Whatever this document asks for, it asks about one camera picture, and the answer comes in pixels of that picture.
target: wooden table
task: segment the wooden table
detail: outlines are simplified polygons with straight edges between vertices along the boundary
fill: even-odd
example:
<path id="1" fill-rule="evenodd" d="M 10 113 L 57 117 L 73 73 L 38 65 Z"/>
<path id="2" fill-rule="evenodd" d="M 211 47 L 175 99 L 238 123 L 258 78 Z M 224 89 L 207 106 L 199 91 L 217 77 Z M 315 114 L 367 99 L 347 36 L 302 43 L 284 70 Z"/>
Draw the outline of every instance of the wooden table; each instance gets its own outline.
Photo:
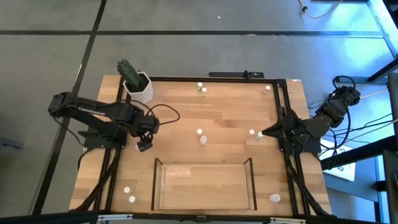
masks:
<path id="1" fill-rule="evenodd" d="M 114 102 L 120 76 L 105 75 L 98 101 Z M 181 119 L 159 128 L 153 147 L 140 153 L 134 146 L 137 139 L 127 137 L 122 150 L 117 180 L 114 187 L 112 212 L 123 213 L 177 213 L 212 215 L 291 216 L 289 189 L 282 153 L 275 138 L 264 136 L 260 140 L 247 138 L 249 129 L 261 131 L 277 121 L 274 92 L 262 93 L 260 83 L 205 83 L 205 96 L 196 89 L 195 82 L 153 82 L 153 106 L 165 103 L 174 107 Z M 308 109 L 300 80 L 287 80 L 290 104 L 301 118 L 308 118 Z M 279 90 L 283 102 L 282 90 Z M 168 108 L 158 107 L 155 115 L 160 122 L 175 119 Z M 196 130 L 201 128 L 208 143 L 202 146 Z M 104 149 L 87 154 L 80 166 L 70 208 L 79 206 L 97 184 Z M 154 159 L 169 164 L 242 164 L 252 158 L 256 187 L 257 210 L 151 210 Z M 316 201 L 327 212 L 330 205 L 323 174 L 317 158 L 301 154 L 305 183 Z M 131 194 L 124 193 L 126 186 Z M 105 186 L 100 208 L 104 208 L 108 187 Z M 298 209 L 303 213 L 300 192 L 295 186 Z M 270 194 L 279 194 L 278 203 L 269 200 Z M 129 203 L 129 196 L 139 198 Z"/>

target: gray floor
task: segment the gray floor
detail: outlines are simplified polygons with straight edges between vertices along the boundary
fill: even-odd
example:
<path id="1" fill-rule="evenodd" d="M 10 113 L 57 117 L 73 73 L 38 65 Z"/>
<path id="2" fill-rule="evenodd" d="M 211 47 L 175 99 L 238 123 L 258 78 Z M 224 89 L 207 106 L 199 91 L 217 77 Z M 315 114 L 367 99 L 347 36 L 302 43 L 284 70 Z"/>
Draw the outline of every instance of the gray floor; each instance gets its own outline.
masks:
<path id="1" fill-rule="evenodd" d="M 91 30 L 100 2 L 2 0 L 0 30 Z M 333 5 L 305 2 L 314 15 Z M 106 5 L 99 29 L 378 31 L 365 3 L 344 2 L 330 15 L 312 20 L 300 13 L 295 0 L 113 0 Z M 85 35 L 0 35 L 0 136 L 25 144 L 20 151 L 0 148 L 0 217 L 31 210 L 58 128 L 47 107 L 53 94 L 72 89 L 87 41 Z M 308 103 L 333 91 L 333 77 L 366 77 L 393 59 L 380 37 L 97 36 L 79 95 L 96 98 L 102 76 L 117 74 L 121 58 L 150 76 L 205 77 L 208 72 L 248 69 L 269 78 L 302 79 Z M 383 88 L 358 85 L 363 95 Z M 389 103 L 388 92 L 363 99 L 351 108 L 352 126 L 390 113 Z M 70 128 L 86 129 L 74 121 Z M 391 134 L 388 127 L 359 140 L 376 141 Z M 81 146 L 67 134 L 44 213 L 68 209 L 80 153 Z M 328 193 L 335 215 L 374 219 L 369 214 L 374 211 L 372 203 L 333 190 Z M 342 210 L 342 205 L 349 207 Z"/>

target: white flower pot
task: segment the white flower pot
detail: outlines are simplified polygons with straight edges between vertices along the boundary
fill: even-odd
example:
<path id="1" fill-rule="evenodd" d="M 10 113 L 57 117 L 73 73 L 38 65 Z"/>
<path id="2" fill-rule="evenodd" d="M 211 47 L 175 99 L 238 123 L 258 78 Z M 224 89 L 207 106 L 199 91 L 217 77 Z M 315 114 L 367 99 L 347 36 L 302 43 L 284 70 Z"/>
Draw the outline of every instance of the white flower pot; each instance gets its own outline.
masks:
<path id="1" fill-rule="evenodd" d="M 131 93 L 130 90 L 126 86 L 126 81 L 123 82 L 123 86 L 129 93 L 129 95 L 131 96 L 131 99 L 140 101 L 141 103 L 148 103 L 154 97 L 154 89 L 152 87 L 152 81 L 150 80 L 150 78 L 147 76 L 147 74 L 145 72 L 138 72 L 138 75 L 144 75 L 149 81 L 149 83 L 146 86 L 144 91 Z"/>

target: wooden bin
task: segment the wooden bin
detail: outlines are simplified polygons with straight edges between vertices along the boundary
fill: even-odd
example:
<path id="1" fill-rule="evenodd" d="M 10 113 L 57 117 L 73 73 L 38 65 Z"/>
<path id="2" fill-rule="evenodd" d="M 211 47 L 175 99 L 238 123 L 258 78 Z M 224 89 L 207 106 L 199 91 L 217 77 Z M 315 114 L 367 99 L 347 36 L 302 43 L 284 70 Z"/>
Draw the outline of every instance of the wooden bin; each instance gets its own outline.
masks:
<path id="1" fill-rule="evenodd" d="M 252 160 L 163 164 L 155 159 L 152 210 L 257 210 Z"/>

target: small white cup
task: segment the small white cup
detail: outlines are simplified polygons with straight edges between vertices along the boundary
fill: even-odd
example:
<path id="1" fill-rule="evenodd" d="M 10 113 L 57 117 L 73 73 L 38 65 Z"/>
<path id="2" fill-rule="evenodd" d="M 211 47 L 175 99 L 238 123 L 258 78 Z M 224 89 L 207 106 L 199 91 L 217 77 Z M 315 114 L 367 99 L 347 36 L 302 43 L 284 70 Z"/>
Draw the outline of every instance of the small white cup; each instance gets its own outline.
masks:
<path id="1" fill-rule="evenodd" d="M 248 137 L 249 138 L 251 138 L 251 137 L 253 137 L 254 136 L 254 133 L 256 133 L 253 129 L 250 129 L 249 130 L 249 133 L 248 133 Z"/>
<path id="2" fill-rule="evenodd" d="M 124 191 L 124 193 L 126 193 L 126 194 L 128 194 L 128 193 L 130 193 L 131 192 L 131 189 L 130 189 L 130 187 L 125 187 L 124 189 L 123 189 L 123 191 Z"/>
<path id="3" fill-rule="evenodd" d="M 280 196 L 279 194 L 272 194 L 269 196 L 269 200 L 271 202 L 280 202 Z"/>
<path id="4" fill-rule="evenodd" d="M 130 203 L 138 202 L 138 198 L 135 197 L 135 196 L 130 196 L 130 197 L 129 197 L 129 202 L 130 202 Z"/>
<path id="5" fill-rule="evenodd" d="M 198 82 L 198 90 L 200 91 L 203 88 L 203 83 Z"/>
<path id="6" fill-rule="evenodd" d="M 206 136 L 200 137 L 200 144 L 205 145 L 206 143 L 207 143 L 207 137 Z"/>
<path id="7" fill-rule="evenodd" d="M 263 91 L 263 94 L 268 94 L 269 90 L 271 90 L 271 86 L 267 85 Z"/>
<path id="8" fill-rule="evenodd" d="M 203 134 L 203 131 L 202 131 L 202 129 L 197 129 L 197 134 L 199 135 L 199 136 L 201 136 L 202 134 Z"/>
<path id="9" fill-rule="evenodd" d="M 259 139 L 262 138 L 262 137 L 263 137 L 263 135 L 262 135 L 261 131 L 259 131 L 259 132 L 257 133 L 257 135 L 256 135 L 256 140 L 259 140 Z"/>

